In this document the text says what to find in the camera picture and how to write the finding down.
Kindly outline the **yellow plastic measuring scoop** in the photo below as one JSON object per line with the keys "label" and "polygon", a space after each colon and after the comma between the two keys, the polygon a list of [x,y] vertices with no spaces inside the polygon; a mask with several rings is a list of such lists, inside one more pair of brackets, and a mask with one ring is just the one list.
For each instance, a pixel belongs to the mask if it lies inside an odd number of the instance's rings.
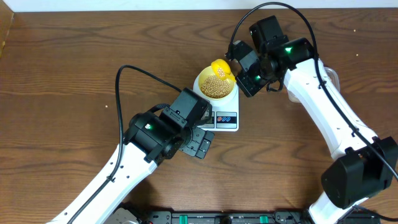
{"label": "yellow plastic measuring scoop", "polygon": [[236,82],[228,63],[223,59],[216,59],[211,62],[211,69],[220,80],[231,80]]}

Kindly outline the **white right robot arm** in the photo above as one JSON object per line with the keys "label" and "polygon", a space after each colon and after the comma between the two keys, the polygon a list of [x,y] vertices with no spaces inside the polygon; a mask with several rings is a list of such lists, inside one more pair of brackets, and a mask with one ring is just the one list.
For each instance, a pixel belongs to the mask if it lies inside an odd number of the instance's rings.
{"label": "white right robot arm", "polygon": [[333,159],[322,174],[323,192],[307,210],[310,223],[339,223],[397,177],[397,143],[380,139],[349,107],[308,39],[289,40],[274,16],[254,23],[253,45],[232,40],[227,58],[241,66],[236,79],[252,97],[279,82],[301,103],[324,137]]}

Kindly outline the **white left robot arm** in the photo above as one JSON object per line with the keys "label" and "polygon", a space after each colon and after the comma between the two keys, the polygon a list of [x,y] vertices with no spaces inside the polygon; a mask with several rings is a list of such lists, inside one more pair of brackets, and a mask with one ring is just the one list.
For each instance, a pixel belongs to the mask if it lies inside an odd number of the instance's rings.
{"label": "white left robot arm", "polygon": [[185,88],[160,115],[135,115],[108,163],[52,223],[104,223],[130,191],[177,151],[203,159],[214,134],[209,101]]}

